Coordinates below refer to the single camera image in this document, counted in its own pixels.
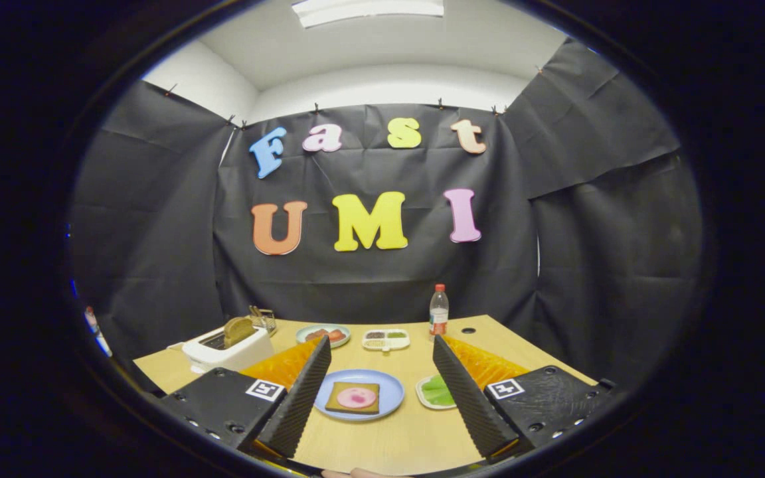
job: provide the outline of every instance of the blue plate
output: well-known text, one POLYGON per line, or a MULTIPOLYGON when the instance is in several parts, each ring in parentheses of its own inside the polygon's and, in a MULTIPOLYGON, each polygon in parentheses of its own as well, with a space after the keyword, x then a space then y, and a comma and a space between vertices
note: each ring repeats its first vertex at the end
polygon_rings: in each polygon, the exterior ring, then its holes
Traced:
POLYGON ((315 399, 315 408, 324 412, 332 418, 338 420, 348 420, 350 422, 366 422, 385 417, 391 412, 397 410, 406 391, 403 384, 397 378, 388 375, 388 373, 377 370, 368 370, 365 368, 353 368, 349 370, 340 370, 332 372, 324 378, 321 384, 321 390, 318 390, 318 396, 315 399), (380 385, 380 412, 376 415, 358 415, 344 414, 344 412, 330 412, 325 408, 332 393, 332 384, 336 382, 353 382, 355 384, 379 384, 380 385))

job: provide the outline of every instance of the orange letter u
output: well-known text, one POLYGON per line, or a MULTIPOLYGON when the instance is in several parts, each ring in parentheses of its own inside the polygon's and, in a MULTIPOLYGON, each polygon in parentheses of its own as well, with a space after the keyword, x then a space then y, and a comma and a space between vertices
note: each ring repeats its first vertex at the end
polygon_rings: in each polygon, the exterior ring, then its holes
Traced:
POLYGON ((288 212, 288 233, 282 241, 274 241, 274 213, 279 209, 276 204, 258 204, 252 212, 252 243, 258 251, 267 255, 288 254, 300 245, 300 233, 303 230, 303 211, 307 204, 302 200, 286 202, 282 208, 288 212))

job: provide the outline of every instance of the orange soft pad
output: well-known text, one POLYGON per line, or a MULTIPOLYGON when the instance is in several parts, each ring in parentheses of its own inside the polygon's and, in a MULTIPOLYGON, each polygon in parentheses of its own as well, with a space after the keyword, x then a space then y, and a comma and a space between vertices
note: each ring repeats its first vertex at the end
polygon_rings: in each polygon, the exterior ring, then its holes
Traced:
POLYGON ((495 354, 478 349, 461 340, 444 336, 444 341, 450 346, 450 350, 456 354, 456 358, 465 366, 471 378, 477 382, 480 390, 485 390, 488 384, 518 377, 529 372, 523 366, 516 365, 503 357, 495 356, 495 354))
POLYGON ((303 366, 306 365, 306 361, 312 356, 312 352, 320 341, 321 338, 316 338, 295 345, 240 372, 247 377, 267 380, 291 390, 294 381, 297 380, 300 371, 303 370, 303 366))

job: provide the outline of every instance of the table surface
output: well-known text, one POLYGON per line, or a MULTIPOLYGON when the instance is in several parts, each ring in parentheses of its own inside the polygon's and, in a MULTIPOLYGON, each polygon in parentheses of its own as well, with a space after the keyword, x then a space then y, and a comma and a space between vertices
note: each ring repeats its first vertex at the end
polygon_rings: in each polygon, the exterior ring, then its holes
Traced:
MULTIPOLYGON (((276 352, 297 344, 295 333, 310 323, 276 321, 270 338, 276 352)), ((471 441, 456 408, 431 410, 421 405, 415 384, 438 373, 433 363, 433 343, 427 323, 352 324, 347 344, 332 350, 329 372, 350 368, 369 368, 393 375, 406 389, 406 397, 391 415, 369 422, 335 420, 312 409, 293 460, 323 469, 349 472, 361 467, 387 475, 413 475, 470 465, 482 457, 471 441), (368 351, 362 335, 371 329, 406 329, 412 344, 391 352, 368 351)), ((488 315, 452 319, 448 335, 513 361, 528 370, 547 365, 559 366, 595 385, 586 377, 535 345, 513 333, 488 315), (474 333, 462 329, 473 327, 474 333)), ((171 393, 191 383, 199 375, 191 372, 181 345, 155 352, 134 361, 164 392, 171 393)))

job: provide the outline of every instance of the foam letter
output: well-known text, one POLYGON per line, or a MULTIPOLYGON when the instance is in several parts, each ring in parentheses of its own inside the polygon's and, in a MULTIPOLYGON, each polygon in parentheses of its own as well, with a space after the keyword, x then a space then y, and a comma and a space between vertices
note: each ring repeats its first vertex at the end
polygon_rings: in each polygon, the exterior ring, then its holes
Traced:
POLYGON ((334 197, 332 204, 338 208, 338 242, 335 243, 335 250, 355 251, 359 247, 359 243, 353 239, 354 230, 365 249, 373 245, 377 230, 380 231, 377 248, 405 248, 409 242, 403 236, 403 226, 400 223, 400 206, 404 200, 406 196, 397 191, 380 194, 373 211, 368 214, 355 194, 334 197))
POLYGON ((453 242, 474 242, 480 239, 480 231, 474 227, 474 215, 471 212, 471 198, 474 191, 470 189, 451 189, 444 191, 444 197, 450 201, 453 211, 453 232, 450 240, 453 242))
POLYGON ((286 202, 282 208, 288 212, 288 233, 282 241, 274 241, 273 218, 276 204, 257 204, 252 212, 252 243, 258 251, 267 255, 288 254, 300 245, 300 234, 303 231, 303 211, 307 204, 302 200, 286 202))
POLYGON ((388 144, 392 148, 414 148, 421 144, 421 133, 417 131, 415 118, 394 118, 388 122, 388 144))
POLYGON ((473 154, 480 154, 486 151, 486 145, 477 142, 477 133, 482 133, 483 130, 479 126, 473 126, 470 120, 460 120, 452 125, 450 129, 456 131, 456 136, 459 137, 459 145, 462 149, 473 154))
POLYGON ((286 133, 288 131, 284 127, 277 127, 250 146, 250 152, 256 155, 256 161, 258 161, 259 179, 273 173, 282 164, 282 160, 274 157, 274 154, 282 154, 282 141, 279 138, 285 136, 286 133))
POLYGON ((341 148, 341 127, 337 124, 321 124, 309 130, 309 138, 303 142, 306 151, 338 151, 341 148))

